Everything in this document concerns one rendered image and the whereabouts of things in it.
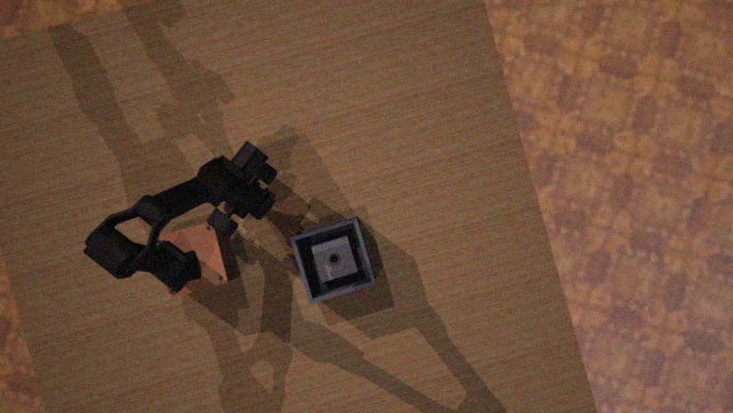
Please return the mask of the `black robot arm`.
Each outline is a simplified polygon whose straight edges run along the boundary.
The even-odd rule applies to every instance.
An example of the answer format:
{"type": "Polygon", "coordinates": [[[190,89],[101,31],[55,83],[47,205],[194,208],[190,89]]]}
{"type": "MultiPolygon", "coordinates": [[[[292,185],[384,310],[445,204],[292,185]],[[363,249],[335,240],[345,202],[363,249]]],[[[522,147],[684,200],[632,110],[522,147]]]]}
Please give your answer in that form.
{"type": "MultiPolygon", "coordinates": [[[[194,250],[184,253],[170,240],[157,244],[160,231],[172,219],[204,203],[217,207],[224,201],[238,202],[268,158],[250,142],[231,161],[224,156],[213,158],[199,168],[195,178],[156,195],[145,195],[133,207],[109,215],[87,236],[84,254],[116,279],[131,278],[137,271],[149,272],[177,294],[188,281],[201,277],[199,262],[194,250]],[[147,246],[114,228],[138,216],[151,226],[147,246]]],[[[252,191],[239,208],[261,220],[277,202],[276,195],[254,185],[249,189],[252,191]]]]}

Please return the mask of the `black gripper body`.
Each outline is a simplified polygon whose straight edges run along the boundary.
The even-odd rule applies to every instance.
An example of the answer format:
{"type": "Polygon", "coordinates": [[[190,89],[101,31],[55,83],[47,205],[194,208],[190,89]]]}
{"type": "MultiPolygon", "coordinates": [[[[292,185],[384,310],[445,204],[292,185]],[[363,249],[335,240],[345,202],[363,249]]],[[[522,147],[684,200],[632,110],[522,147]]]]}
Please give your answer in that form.
{"type": "Polygon", "coordinates": [[[226,207],[224,207],[225,211],[228,210],[225,214],[218,208],[215,208],[207,218],[207,223],[222,235],[227,237],[232,236],[238,228],[239,223],[232,220],[231,216],[234,214],[241,217],[244,214],[245,211],[239,207],[247,200],[248,195],[252,191],[249,187],[254,185],[259,190],[259,186],[261,185],[261,183],[258,182],[259,179],[269,185],[277,174],[277,170],[265,162],[254,178],[246,185],[246,191],[243,198],[238,202],[228,203],[226,207]]]}

